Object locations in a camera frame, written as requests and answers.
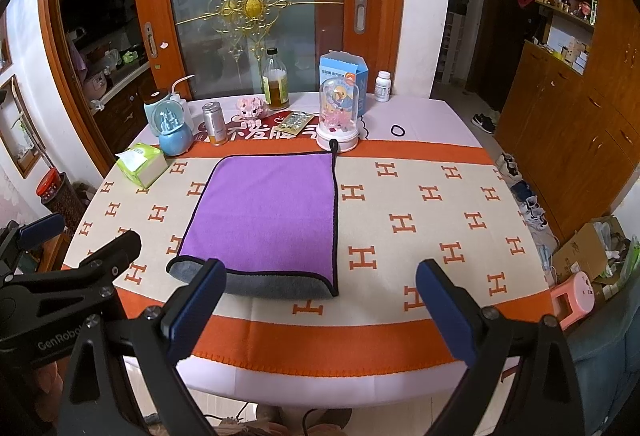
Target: blue chair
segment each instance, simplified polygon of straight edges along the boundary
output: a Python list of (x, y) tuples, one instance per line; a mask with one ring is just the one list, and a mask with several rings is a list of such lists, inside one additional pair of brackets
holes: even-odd
[(640, 378), (640, 272), (567, 335), (584, 407), (586, 436), (604, 431)]

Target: framed picture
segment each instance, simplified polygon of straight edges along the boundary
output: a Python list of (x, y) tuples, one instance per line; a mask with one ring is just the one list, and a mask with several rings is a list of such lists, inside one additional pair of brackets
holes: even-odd
[(9, 44), (6, 39), (6, 12), (0, 17), (0, 73), (11, 66)]
[(27, 178), (41, 156), (47, 163), (49, 158), (33, 127), (15, 75), (0, 87), (0, 102), (0, 140), (20, 175)]

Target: blue box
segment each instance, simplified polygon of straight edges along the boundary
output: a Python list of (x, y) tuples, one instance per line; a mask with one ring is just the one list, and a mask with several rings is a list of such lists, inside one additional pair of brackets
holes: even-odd
[(320, 85), (331, 77), (345, 77), (353, 74), (358, 85), (358, 117), (364, 115), (364, 103), (367, 99), (367, 82), (369, 68), (362, 57), (348, 52), (329, 50), (328, 54), (320, 57)]

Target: silver can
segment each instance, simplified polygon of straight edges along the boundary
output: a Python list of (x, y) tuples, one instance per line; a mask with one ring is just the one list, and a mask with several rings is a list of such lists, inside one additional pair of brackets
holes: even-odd
[(204, 125), (207, 128), (209, 141), (213, 145), (222, 145), (228, 139), (225, 117), (219, 102), (209, 102), (202, 107)]

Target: black hair tie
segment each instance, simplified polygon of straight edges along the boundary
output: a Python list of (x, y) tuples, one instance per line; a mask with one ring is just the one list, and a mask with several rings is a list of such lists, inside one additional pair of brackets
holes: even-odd
[[(400, 133), (400, 134), (398, 134), (398, 133), (394, 133), (394, 129), (395, 129), (396, 127), (397, 127), (398, 129), (400, 129), (400, 130), (402, 131), (402, 133)], [(394, 137), (404, 137), (404, 136), (405, 136), (405, 134), (406, 134), (406, 131), (404, 130), (404, 127), (402, 127), (402, 126), (398, 126), (397, 124), (394, 124), (393, 126), (391, 126), (391, 134), (392, 134)]]

